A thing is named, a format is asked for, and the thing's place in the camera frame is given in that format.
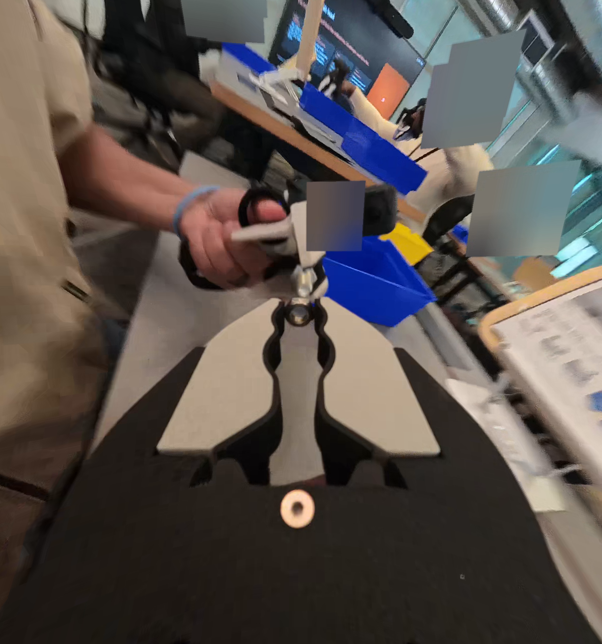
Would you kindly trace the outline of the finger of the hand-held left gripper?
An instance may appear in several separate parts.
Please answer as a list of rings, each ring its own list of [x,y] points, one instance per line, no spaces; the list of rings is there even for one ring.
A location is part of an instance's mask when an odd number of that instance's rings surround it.
[[[325,251],[307,248],[307,202],[297,202],[290,207],[292,240],[296,245],[297,265],[313,268],[316,282],[312,298],[321,298],[327,292],[327,276],[323,268]]]

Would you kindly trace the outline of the wooden neighbouring table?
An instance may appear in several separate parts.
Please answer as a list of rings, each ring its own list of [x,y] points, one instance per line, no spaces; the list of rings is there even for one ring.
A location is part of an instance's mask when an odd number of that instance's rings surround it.
[[[381,180],[355,164],[349,164],[338,157],[332,148],[321,148],[314,139],[308,139],[295,130],[288,120],[259,103],[248,100],[244,93],[221,83],[217,78],[211,81],[211,93],[223,105],[285,142],[321,166],[328,168],[345,180],[365,181],[367,186],[380,184]]]

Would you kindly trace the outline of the blue plastic bin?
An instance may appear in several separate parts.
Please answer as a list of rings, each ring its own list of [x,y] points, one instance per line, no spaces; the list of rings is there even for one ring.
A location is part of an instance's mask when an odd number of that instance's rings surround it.
[[[327,297],[369,323],[394,327],[436,295],[390,240],[364,237],[359,251],[325,254]]]
[[[306,84],[299,98],[301,111],[316,122],[316,126],[329,141],[342,147],[346,152],[362,154],[369,148],[366,127],[354,114],[342,108],[337,102],[326,97],[313,85]]]
[[[345,130],[341,149],[357,165],[402,195],[418,190],[427,176],[425,169],[355,118]]]

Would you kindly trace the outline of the large wall screen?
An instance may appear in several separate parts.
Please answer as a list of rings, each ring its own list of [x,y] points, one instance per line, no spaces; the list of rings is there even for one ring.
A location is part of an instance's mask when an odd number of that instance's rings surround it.
[[[316,88],[342,60],[348,81],[391,120],[426,61],[368,1],[325,1],[310,82]]]

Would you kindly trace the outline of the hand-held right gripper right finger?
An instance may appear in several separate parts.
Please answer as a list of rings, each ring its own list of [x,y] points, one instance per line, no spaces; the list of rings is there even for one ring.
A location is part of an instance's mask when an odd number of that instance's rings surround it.
[[[392,343],[330,298],[315,305],[318,380],[314,437],[329,486],[371,468],[404,486],[397,462],[436,458],[441,447]]]

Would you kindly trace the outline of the yellow plastic bin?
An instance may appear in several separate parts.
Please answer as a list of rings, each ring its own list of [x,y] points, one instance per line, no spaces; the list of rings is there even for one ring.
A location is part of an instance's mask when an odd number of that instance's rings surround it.
[[[397,223],[393,231],[388,235],[402,257],[412,267],[416,267],[426,257],[433,253],[433,248],[417,233],[402,223]]]

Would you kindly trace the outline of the person's left forearm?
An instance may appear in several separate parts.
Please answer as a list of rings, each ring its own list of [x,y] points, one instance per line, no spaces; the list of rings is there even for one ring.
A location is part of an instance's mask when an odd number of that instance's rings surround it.
[[[58,157],[74,209],[155,230],[173,230],[177,206],[197,187],[124,149],[91,124]]]

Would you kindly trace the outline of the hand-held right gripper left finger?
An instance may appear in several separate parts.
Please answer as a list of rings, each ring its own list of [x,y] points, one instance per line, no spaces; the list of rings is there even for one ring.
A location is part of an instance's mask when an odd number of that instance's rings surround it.
[[[284,326],[283,302],[271,298],[207,343],[157,443],[160,455],[202,457],[210,466],[231,459],[250,484],[270,484],[283,434],[276,370]]]

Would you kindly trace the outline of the blue wristband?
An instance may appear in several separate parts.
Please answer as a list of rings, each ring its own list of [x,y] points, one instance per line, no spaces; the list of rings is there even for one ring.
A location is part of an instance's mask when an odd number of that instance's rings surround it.
[[[181,201],[179,201],[171,221],[172,230],[179,240],[185,239],[184,234],[181,231],[181,224],[187,208],[193,205],[194,201],[196,201],[197,199],[216,193],[216,191],[218,191],[219,189],[219,185],[203,185],[196,187],[188,194],[186,194],[186,196],[184,196]]]

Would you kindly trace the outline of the document stand with wooden board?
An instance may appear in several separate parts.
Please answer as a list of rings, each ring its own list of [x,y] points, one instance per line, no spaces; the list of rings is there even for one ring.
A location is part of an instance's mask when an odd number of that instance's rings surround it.
[[[602,447],[593,440],[577,440],[572,431],[567,431],[562,419],[541,399],[521,371],[513,366],[506,356],[506,350],[500,349],[498,338],[491,327],[522,310],[572,293],[601,279],[602,266],[588,269],[486,314],[479,325],[479,336],[500,366],[497,381],[481,386],[462,384],[452,379],[447,381],[450,393],[466,407],[488,434],[520,483],[531,507],[538,512],[563,509],[559,484],[551,481],[554,478],[561,479],[566,473],[573,471],[586,479],[589,498],[602,507]],[[504,394],[509,386],[522,395],[530,413],[563,450],[569,461],[568,465],[556,469],[535,460],[540,456],[538,440],[526,428],[518,429],[514,421],[508,421],[506,412],[498,410],[498,404],[504,401]]]

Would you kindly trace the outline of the printed instruction sheet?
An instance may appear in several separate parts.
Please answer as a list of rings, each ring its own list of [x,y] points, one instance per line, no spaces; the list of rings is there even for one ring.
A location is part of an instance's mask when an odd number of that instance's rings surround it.
[[[491,330],[567,431],[602,447],[602,279]]]

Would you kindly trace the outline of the person's left hand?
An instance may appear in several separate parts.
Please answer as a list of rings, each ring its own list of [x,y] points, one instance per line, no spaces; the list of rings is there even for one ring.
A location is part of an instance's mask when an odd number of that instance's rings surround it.
[[[261,283],[271,265],[257,244],[235,241],[238,205],[246,190],[220,188],[187,208],[181,231],[200,274],[223,289]]]

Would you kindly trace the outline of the silver ventilation duct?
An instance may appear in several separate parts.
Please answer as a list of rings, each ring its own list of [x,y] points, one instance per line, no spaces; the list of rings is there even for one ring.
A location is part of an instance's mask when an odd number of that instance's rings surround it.
[[[523,30],[525,97],[489,145],[498,167],[542,146],[602,167],[602,1],[459,1],[483,36]]]

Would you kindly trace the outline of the silver bolt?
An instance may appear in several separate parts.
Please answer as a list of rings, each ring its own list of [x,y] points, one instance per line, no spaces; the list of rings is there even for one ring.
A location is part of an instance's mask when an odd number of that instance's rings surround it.
[[[297,265],[291,275],[293,298],[307,302],[311,301],[316,280],[316,273],[313,268],[304,268],[301,265]]]

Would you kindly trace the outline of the white folding stand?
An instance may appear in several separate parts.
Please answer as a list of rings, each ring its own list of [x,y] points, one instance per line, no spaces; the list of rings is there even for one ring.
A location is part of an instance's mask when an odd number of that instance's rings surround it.
[[[274,71],[268,71],[256,76],[249,73],[249,80],[259,89],[269,93],[281,101],[285,100],[279,89],[292,82],[300,82],[301,87],[311,78],[312,64],[316,58],[315,43],[323,16],[324,1],[307,1],[305,8],[302,39],[297,54],[291,62],[286,62]]]

